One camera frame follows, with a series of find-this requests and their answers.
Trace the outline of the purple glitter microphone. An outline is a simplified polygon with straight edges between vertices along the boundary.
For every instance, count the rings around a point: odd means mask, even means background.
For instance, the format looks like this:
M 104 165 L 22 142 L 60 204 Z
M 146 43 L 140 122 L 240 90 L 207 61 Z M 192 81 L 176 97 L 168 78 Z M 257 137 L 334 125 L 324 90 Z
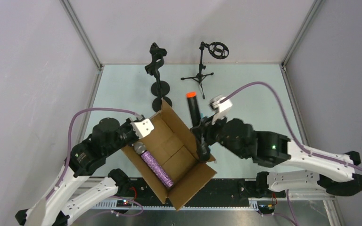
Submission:
M 165 170 L 158 163 L 158 161 L 154 158 L 152 153 L 147 150 L 146 146 L 142 142 L 136 142 L 133 145 L 133 149 L 141 157 L 141 159 L 148 165 L 148 167 L 153 171 L 153 173 L 164 184 L 166 188 L 171 188 L 174 185 L 172 179 L 165 172 Z

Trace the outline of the brown cardboard box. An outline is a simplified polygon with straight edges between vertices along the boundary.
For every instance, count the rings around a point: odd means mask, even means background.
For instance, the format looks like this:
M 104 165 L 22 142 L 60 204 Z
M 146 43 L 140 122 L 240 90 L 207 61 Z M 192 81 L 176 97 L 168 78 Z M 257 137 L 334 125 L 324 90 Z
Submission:
M 141 142 L 168 174 L 174 185 L 167 188 L 131 146 L 122 152 L 133 163 L 161 203 L 169 199 L 180 210 L 215 175 L 216 171 L 198 161 L 195 137 L 166 103 L 150 117 L 153 131 Z

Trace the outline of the black microphone orange end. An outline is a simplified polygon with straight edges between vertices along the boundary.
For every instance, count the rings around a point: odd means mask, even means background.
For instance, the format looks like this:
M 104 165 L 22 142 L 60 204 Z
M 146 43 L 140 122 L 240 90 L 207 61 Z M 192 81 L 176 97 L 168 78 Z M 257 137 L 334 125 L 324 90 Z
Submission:
M 201 114 L 197 102 L 197 93 L 189 92 L 186 94 L 186 99 L 189 107 L 192 126 L 196 127 L 200 124 Z

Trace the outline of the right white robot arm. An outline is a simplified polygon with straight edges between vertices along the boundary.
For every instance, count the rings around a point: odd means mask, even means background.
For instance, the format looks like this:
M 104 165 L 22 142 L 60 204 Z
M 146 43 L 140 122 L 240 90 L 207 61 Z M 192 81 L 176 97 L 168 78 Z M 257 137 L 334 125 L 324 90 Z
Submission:
M 262 167 L 296 167 L 296 171 L 286 173 L 259 172 L 254 186 L 257 193 L 323 189 L 331 195 L 353 196 L 362 191 L 362 175 L 355 172 L 361 162 L 358 152 L 333 155 L 282 134 L 256 131 L 240 119 L 193 119 L 191 132 L 202 162 L 210 159 L 210 146 L 218 143 L 240 159 L 251 159 Z

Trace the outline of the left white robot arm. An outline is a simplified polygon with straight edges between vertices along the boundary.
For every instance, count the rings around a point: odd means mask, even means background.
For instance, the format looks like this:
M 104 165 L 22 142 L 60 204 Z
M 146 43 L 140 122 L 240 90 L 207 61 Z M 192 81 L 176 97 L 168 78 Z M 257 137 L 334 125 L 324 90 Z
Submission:
M 75 191 L 106 163 L 107 157 L 131 146 L 154 129 L 149 119 L 140 116 L 120 124 L 104 118 L 92 133 L 75 145 L 55 182 L 30 209 L 20 210 L 15 218 L 21 226 L 70 226 L 83 213 L 110 196 L 122 196 L 130 189 L 130 178 L 113 169 L 95 186 L 73 198 Z

